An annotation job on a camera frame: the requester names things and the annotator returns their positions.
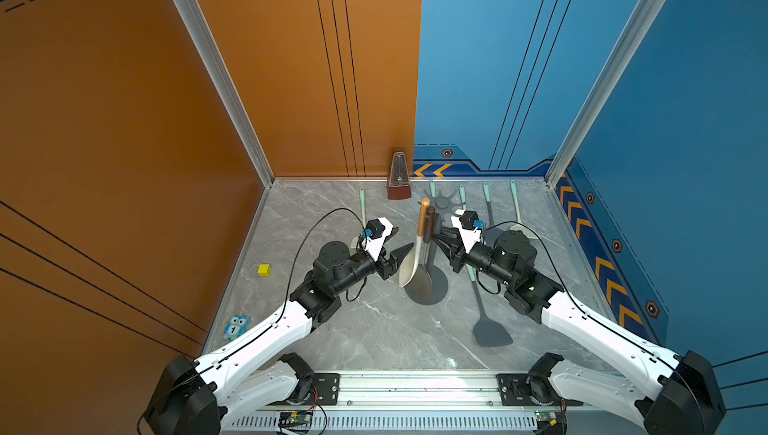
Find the brown wooden handle utensil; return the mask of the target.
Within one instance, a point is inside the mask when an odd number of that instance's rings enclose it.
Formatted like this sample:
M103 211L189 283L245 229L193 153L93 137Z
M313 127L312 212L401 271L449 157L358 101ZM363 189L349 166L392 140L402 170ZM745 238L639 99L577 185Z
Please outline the brown wooden handle utensil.
M398 271L398 283L400 287L407 286L414 278L420 261L421 248L423 245L423 233L426 222L427 211L431 205L429 198L421 200L419 215L417 220L417 234L413 250L405 257Z

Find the grey kitchen utensil rack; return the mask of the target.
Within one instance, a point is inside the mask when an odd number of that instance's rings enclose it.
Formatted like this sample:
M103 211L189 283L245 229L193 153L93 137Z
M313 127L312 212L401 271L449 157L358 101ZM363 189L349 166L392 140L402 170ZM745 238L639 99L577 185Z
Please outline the grey kitchen utensil rack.
M435 208L435 221L434 221L433 229L439 228L442 225L443 216L449 215L450 209L455 208L456 204L452 201L450 197L446 197L438 190L437 190L437 197L435 199L431 198L430 189L428 189L425 192L425 194L427 195L427 198L429 198L431 201L430 206L433 206ZM425 302L419 302L414 297L414 293L409 287L410 283L405 287L405 291L408 297L417 304L435 305L441 302L444 299L444 297L447 295L447 291L448 291L447 277L441 269L435 266L435 257L437 255L437 251L438 251L438 247L432 242L432 239L431 239L429 251L427 255L427 268L432 278L431 296Z

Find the cream spatula mint handle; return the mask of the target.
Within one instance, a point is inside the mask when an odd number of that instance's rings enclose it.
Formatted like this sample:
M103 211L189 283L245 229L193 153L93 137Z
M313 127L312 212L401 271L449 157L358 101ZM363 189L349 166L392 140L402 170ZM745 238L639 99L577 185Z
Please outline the cream spatula mint handle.
M511 190L511 195L512 195L512 200L513 200L513 206L514 206L514 210L515 210L516 226L519 227L520 230L522 231L522 233L526 237L528 237L530 240L537 240L538 236L530 228L528 228L527 226L523 225L522 212L521 212L520 206L519 206L519 198L518 198L517 185L516 185L516 182L514 180L510 181L510 190Z

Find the steel ladle dark brown handle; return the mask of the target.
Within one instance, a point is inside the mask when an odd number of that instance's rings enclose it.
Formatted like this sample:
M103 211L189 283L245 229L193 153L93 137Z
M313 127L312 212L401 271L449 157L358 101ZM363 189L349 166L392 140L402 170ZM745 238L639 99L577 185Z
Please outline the steel ladle dark brown handle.
M414 297L419 302L425 302L432 293L432 278L427 268L427 255L430 242L433 235L433 226L435 221L435 208L430 206L425 216L425 225L423 230L423 246L420 263L416 269L415 275L409 284Z

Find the cream slotted turner mint handle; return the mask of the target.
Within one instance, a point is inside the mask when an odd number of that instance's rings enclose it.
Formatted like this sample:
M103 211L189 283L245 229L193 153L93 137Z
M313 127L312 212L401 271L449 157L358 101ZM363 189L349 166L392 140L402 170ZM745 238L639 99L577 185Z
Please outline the cream slotted turner mint handle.
M360 217L363 222L363 225L365 225L365 222L367 221L367 207L366 207L366 192L364 187L360 187L359 189L359 202L360 202Z

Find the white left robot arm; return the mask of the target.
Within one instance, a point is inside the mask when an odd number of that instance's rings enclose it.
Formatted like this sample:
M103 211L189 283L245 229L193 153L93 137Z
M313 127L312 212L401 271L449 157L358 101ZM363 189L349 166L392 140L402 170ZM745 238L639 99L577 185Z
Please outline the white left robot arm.
M309 400L314 375L287 347L327 322L344 292L371 274L394 275L411 244L378 256L326 243L312 269L280 308L224 347L190 361L172 360L138 422L154 434L218 434L266 405Z

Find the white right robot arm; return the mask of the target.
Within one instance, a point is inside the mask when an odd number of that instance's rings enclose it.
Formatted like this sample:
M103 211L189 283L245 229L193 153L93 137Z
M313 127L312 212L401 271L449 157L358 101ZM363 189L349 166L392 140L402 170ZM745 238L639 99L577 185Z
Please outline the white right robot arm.
M528 373L534 395L592 405L635 423L649 434L713 434L726 415L711 363L657 345L592 310L560 279L535 268L536 248L519 230L484 242L475 223L457 221L433 236L455 271L490 276L520 314L555 330L613 368L587 369L557 354L539 359Z

